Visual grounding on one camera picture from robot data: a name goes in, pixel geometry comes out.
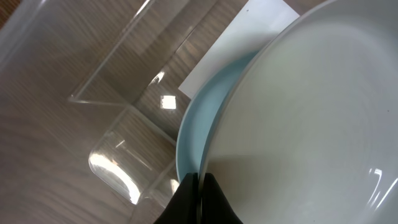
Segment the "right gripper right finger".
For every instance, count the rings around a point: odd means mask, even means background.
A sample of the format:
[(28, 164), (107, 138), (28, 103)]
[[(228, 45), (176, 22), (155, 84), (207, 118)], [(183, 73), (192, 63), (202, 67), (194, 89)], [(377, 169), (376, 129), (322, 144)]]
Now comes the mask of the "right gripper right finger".
[(201, 222), (204, 224), (243, 224), (234, 213), (211, 173), (206, 173), (202, 190)]

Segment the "light blue plate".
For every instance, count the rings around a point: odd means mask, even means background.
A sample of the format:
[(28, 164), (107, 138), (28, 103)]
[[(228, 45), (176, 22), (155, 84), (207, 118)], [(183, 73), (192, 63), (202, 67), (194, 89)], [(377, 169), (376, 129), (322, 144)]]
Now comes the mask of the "light blue plate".
[(213, 75), (192, 98), (183, 116), (176, 144), (176, 171), (181, 182), (189, 173), (199, 173), (206, 142), (224, 99), (256, 56), (250, 52)]

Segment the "grey plate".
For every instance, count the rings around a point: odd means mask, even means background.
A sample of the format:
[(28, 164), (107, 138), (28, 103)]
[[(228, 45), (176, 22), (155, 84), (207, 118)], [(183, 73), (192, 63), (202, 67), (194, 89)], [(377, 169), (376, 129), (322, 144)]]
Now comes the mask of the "grey plate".
[(296, 19), (245, 69), (203, 170), (243, 223), (397, 222), (397, 0)]

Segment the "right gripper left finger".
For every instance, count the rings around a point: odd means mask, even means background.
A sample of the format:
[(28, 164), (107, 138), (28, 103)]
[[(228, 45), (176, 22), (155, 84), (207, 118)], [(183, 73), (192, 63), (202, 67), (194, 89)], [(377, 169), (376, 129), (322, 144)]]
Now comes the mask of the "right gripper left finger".
[(198, 174), (188, 173), (154, 224), (196, 224)]

